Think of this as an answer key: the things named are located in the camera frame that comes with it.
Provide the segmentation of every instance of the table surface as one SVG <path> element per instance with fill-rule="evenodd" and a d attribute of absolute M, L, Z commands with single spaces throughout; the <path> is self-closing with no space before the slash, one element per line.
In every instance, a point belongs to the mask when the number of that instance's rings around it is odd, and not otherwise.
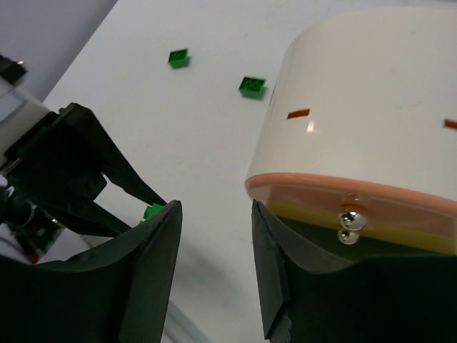
<path fill-rule="evenodd" d="M 243 183 L 281 60 L 294 37 L 358 9 L 456 7 L 401 0 L 119 0 L 45 104 L 92 109 L 139 175 L 184 222 L 171 301 L 211 342 L 263 342 L 251 202 Z M 189 48 L 173 70 L 170 51 Z M 262 101 L 244 76 L 267 79 Z M 97 200 L 130 225 L 145 205 L 108 187 Z"/>

